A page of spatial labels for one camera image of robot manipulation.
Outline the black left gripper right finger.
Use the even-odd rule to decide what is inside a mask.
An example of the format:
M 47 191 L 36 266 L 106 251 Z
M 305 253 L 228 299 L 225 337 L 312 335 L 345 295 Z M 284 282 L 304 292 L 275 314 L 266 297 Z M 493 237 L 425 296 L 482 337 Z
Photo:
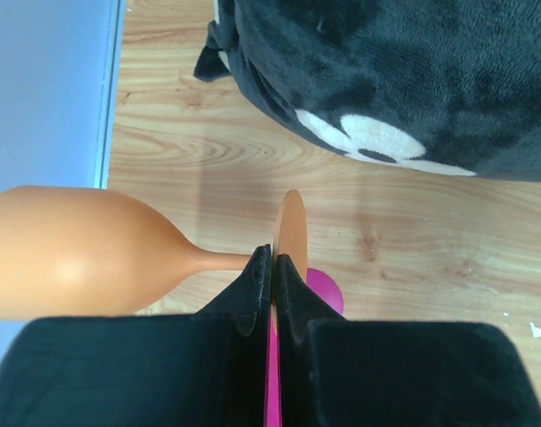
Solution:
M 350 321 L 289 257 L 275 273 L 285 426 L 541 426 L 520 354 L 499 328 Z

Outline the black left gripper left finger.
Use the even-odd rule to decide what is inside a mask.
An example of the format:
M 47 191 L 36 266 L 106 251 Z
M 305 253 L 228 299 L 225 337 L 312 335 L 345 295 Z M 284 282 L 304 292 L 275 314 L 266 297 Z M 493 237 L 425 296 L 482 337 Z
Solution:
M 0 364 L 0 426 L 261 426 L 271 250 L 187 315 L 40 318 Z

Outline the magenta plastic wine glass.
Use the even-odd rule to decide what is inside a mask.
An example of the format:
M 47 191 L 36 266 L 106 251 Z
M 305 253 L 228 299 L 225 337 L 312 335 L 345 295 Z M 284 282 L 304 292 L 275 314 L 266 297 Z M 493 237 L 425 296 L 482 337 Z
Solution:
M 307 286 L 327 305 L 339 314 L 343 313 L 343 294 L 336 282 L 321 270 L 307 270 Z M 267 383 L 265 396 L 266 427 L 282 425 L 279 392 L 279 339 L 276 327 L 276 314 L 271 313 L 267 357 Z

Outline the orange plastic wine glass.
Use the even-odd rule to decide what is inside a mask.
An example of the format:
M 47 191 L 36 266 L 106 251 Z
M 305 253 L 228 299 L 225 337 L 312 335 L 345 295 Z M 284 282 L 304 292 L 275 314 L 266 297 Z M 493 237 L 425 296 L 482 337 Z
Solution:
M 246 254 L 191 243 L 150 205 L 109 189 L 21 186 L 0 194 L 0 318 L 127 316 Z

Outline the black patterned plush pillow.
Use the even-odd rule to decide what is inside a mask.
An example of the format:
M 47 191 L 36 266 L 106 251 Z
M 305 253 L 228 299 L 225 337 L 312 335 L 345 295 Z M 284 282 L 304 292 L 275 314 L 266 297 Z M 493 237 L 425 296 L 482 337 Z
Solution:
M 541 181 L 541 1 L 217 1 L 194 75 L 361 162 Z

